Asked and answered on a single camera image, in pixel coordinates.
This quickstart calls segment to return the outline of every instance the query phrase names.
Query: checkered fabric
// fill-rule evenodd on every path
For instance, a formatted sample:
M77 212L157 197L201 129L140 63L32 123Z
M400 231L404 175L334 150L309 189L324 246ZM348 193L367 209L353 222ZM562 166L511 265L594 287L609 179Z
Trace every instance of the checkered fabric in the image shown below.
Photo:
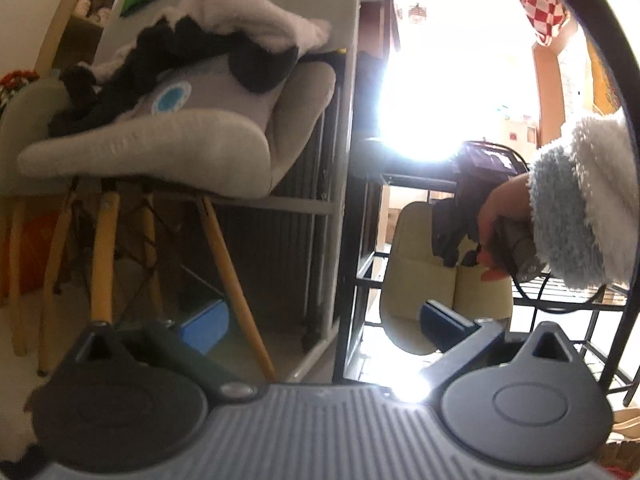
M520 3L536 30L538 41L549 46L568 17L562 2L560 0L520 0Z

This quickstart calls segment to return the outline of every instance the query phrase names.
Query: fluffy sleeve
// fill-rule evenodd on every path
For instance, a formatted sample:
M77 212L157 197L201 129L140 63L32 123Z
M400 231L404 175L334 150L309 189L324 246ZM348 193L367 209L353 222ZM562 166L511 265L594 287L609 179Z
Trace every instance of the fluffy sleeve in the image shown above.
M566 123L532 163L540 257L571 287L628 283L638 244L638 181L622 111Z

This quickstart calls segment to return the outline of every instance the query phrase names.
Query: gray gripper base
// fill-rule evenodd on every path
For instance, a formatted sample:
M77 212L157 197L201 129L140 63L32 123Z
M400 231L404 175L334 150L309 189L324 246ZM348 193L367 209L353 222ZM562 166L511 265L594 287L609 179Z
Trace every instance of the gray gripper base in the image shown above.
M491 438L490 428L486 437ZM253 402L214 410L193 446L153 468L97 476L53 464L36 478L609 480L611 476L594 464L533 474L483 463L450 440L430 408L390 399L377 386L276 384Z

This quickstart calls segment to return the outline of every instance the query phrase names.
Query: blue circular patch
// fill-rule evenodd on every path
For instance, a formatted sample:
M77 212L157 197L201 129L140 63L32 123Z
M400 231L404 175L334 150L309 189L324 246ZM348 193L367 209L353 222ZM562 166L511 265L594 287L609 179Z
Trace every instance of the blue circular patch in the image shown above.
M151 106L151 113L176 112L184 106L191 95L191 85L186 81L174 83L160 92Z

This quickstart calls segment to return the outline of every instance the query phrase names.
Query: gray fuzzy cuff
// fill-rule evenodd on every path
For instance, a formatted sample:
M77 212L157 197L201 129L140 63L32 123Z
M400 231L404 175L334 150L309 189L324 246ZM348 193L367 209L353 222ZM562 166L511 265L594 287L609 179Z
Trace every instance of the gray fuzzy cuff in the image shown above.
M540 259L571 288L605 281L602 253L585 222L585 202L565 146L544 147L529 174L534 241Z

